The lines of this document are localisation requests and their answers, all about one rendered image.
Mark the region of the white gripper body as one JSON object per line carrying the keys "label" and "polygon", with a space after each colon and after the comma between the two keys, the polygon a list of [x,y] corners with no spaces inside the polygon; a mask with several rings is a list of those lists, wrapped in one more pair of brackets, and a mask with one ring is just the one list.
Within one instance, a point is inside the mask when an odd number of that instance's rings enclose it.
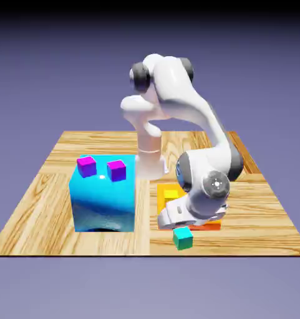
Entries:
{"label": "white gripper body", "polygon": [[178,198],[167,202],[157,217],[159,229],[174,229],[181,226],[202,226],[209,221],[220,220],[226,214],[224,200],[205,199],[195,202]]}

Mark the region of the small teal cube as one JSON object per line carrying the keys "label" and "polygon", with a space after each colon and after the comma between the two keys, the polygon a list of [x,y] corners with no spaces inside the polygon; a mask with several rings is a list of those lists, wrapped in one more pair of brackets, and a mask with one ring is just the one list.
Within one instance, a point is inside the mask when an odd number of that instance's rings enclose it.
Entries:
{"label": "small teal cube", "polygon": [[189,249],[193,246],[193,234],[188,226],[173,230],[173,242],[178,250]]}

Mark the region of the small magenta cube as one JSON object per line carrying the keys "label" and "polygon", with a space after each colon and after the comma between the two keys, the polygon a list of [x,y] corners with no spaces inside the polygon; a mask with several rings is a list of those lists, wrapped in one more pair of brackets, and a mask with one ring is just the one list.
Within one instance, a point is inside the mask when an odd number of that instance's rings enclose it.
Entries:
{"label": "small magenta cube", "polygon": [[126,179],[126,165],[120,159],[107,163],[107,173],[112,182]]}
{"label": "small magenta cube", "polygon": [[92,156],[84,156],[77,159],[77,169],[83,178],[97,174],[96,161]]}

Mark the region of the large orange box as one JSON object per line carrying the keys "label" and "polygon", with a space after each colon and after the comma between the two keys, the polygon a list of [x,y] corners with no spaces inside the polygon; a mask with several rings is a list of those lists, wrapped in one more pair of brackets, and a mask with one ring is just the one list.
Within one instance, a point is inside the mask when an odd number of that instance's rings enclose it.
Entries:
{"label": "large orange box", "polygon": [[[161,212],[161,210],[165,207],[166,203],[168,202],[164,199],[163,195],[165,189],[177,189],[179,195],[178,198],[186,194],[186,192],[182,190],[179,184],[157,184],[157,214]],[[221,221],[208,221],[204,225],[189,225],[188,227],[191,231],[219,231],[221,229]]]}

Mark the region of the large blue box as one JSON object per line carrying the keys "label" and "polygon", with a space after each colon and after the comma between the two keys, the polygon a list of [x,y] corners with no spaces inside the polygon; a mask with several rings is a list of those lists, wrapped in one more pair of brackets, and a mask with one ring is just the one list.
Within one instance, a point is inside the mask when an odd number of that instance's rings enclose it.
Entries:
{"label": "large blue box", "polygon": [[[92,156],[97,174],[83,178],[77,165],[69,182],[74,228],[77,232],[133,232],[135,226],[135,157],[134,155]],[[112,182],[107,173],[109,161],[122,160],[126,179]]]}

